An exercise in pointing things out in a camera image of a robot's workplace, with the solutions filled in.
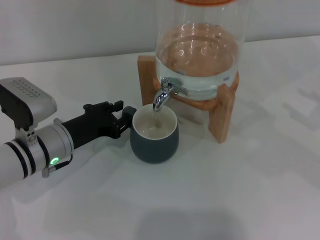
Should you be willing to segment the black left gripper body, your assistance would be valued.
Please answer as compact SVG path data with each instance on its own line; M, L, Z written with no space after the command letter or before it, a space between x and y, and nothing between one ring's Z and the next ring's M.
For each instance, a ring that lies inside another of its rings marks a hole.
M118 138L118 119L113 112L108 112L108 103L86 104L83 115L62 123L72 138L74 149L100 137Z

